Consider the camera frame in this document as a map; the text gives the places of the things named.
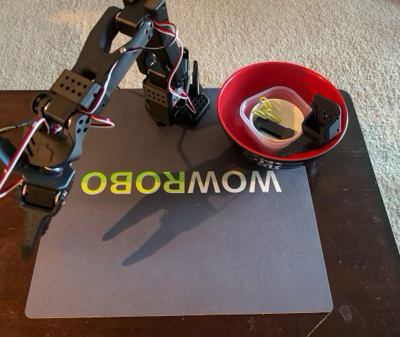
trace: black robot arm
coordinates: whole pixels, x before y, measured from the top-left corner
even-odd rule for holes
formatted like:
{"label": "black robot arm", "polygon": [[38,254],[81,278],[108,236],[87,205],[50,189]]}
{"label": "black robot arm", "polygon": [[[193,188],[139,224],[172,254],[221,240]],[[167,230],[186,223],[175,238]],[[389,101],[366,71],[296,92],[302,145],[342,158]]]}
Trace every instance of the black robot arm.
{"label": "black robot arm", "polygon": [[[81,156],[91,121],[102,118],[99,114],[112,91],[135,61],[146,75],[146,109],[159,125],[193,126],[208,109],[196,62],[193,83],[189,83],[189,53],[178,45],[166,1],[124,0],[124,5],[123,10],[110,7],[105,11],[75,66],[62,72],[50,93],[33,99],[32,110],[38,117],[26,128],[20,146],[0,136],[0,160],[7,166],[0,180],[0,197],[19,186],[20,205],[26,211],[23,258],[31,256],[37,238],[65,203],[74,178],[71,164]],[[118,33],[131,39],[111,52]],[[21,178],[2,190],[10,173]]]}

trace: clear plastic container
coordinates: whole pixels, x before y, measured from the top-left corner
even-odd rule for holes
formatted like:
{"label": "clear plastic container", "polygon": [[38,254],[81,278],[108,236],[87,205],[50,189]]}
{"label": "clear plastic container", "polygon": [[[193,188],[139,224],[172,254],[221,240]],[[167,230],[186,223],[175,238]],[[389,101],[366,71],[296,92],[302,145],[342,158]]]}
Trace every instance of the clear plastic container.
{"label": "clear plastic container", "polygon": [[274,154],[300,137],[302,131],[301,127],[299,127],[297,128],[298,131],[295,131],[292,138],[284,140],[267,137],[261,134],[249,119],[251,110],[259,103],[259,97],[261,96],[264,96],[269,100],[278,98],[294,104],[301,111],[303,118],[311,112],[312,108],[295,91],[286,88],[285,86],[273,86],[265,91],[251,96],[250,98],[247,98],[242,102],[239,109],[239,114],[244,121],[245,132],[263,153]]}

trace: gray mat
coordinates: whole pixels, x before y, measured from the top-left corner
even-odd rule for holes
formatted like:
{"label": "gray mat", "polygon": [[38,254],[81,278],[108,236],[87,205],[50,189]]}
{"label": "gray mat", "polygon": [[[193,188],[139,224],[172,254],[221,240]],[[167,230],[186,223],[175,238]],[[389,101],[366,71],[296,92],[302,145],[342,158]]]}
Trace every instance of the gray mat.
{"label": "gray mat", "polygon": [[[211,108],[188,131],[157,127],[141,90],[113,95],[103,116],[116,128],[89,131],[67,203],[41,239],[28,317],[331,311],[305,169],[275,171],[279,186],[270,180],[263,192],[254,171],[262,185],[267,171],[231,147],[216,117],[216,89],[207,90]],[[101,193],[82,191],[89,171],[107,176]],[[132,172],[129,194],[110,191],[116,171]],[[137,189],[143,171],[158,173],[156,192]],[[174,178],[185,172],[183,193],[165,191],[164,171]],[[232,174],[224,185],[230,171],[243,177]],[[194,172],[202,182],[214,172],[220,192],[211,181],[204,192],[196,182],[189,193]],[[99,183],[91,178],[88,187]],[[153,185],[149,176],[142,181]]]}

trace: floor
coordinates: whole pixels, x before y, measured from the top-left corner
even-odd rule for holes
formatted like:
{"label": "floor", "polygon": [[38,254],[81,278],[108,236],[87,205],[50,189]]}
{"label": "floor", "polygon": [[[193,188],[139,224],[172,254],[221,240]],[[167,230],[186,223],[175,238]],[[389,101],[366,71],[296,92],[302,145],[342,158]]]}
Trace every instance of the floor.
{"label": "floor", "polygon": [[[50,88],[108,6],[123,4],[0,1],[0,90]],[[167,6],[204,86],[219,86],[250,62],[288,60],[352,95],[400,248],[400,0],[168,0]],[[133,66],[121,86],[138,88],[141,81]]]}

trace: wooden table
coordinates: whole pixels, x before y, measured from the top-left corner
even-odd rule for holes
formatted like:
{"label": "wooden table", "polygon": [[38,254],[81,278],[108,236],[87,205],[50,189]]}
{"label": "wooden table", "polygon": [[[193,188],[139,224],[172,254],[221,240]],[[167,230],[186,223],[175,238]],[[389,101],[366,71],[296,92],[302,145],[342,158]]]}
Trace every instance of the wooden table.
{"label": "wooden table", "polygon": [[[35,95],[0,91],[0,128],[32,117]],[[20,258],[23,214],[11,193],[0,200],[0,336],[400,336],[400,255],[351,99],[342,95],[347,134],[307,167],[334,302],[329,315],[28,319],[36,252]],[[11,132],[13,143],[21,133]]]}

